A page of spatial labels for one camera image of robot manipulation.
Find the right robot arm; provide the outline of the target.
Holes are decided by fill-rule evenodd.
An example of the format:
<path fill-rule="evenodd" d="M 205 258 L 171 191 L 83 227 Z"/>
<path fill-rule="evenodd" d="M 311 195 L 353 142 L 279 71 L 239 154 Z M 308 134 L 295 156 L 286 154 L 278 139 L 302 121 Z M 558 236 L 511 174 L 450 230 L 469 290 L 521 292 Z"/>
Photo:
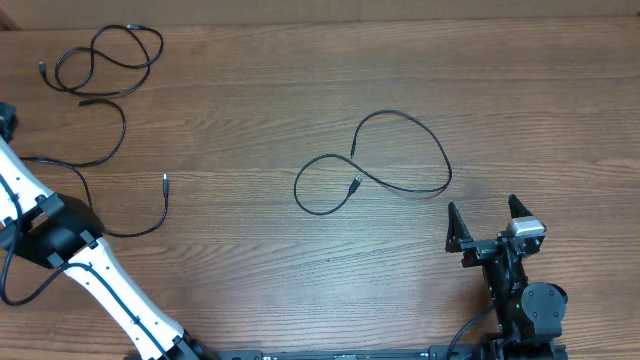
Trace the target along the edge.
<path fill-rule="evenodd" d="M 463 255 L 465 268 L 480 266 L 489 288 L 491 305 L 469 320 L 446 347 L 446 359 L 566 359 L 566 348 L 554 343 L 562 335 L 568 295 L 552 283 L 531 283 L 523 260 L 540 251 L 547 227 L 512 194 L 511 220 L 495 238 L 472 237 L 455 203 L 448 204 L 445 250 Z M 475 345 L 459 341 L 489 313 L 495 313 L 499 331 L 486 334 Z"/>

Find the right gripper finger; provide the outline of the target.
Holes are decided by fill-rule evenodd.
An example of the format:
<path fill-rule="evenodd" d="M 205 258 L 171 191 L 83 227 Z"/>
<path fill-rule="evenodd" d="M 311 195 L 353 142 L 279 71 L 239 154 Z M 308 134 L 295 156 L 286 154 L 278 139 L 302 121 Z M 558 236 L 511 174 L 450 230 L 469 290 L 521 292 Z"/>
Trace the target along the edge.
<path fill-rule="evenodd" d="M 509 196 L 508 205 L 512 219 L 532 216 L 532 213 L 524 206 L 515 194 L 511 194 Z"/>
<path fill-rule="evenodd" d="M 454 202 L 448 204 L 448 221 L 445 251 L 449 253 L 462 252 L 474 239 Z"/>

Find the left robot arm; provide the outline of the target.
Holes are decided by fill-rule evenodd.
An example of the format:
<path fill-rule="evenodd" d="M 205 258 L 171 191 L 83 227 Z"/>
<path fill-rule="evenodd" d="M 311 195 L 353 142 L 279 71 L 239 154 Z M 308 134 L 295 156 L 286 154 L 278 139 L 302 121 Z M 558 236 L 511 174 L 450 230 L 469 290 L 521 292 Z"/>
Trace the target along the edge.
<path fill-rule="evenodd" d="M 40 182 L 10 148 L 16 109 L 1 106 L 1 274 L 13 257 L 66 275 L 84 287 L 130 338 L 140 359 L 213 359 L 215 353 L 164 314 L 128 276 L 105 227 L 80 199 Z"/>

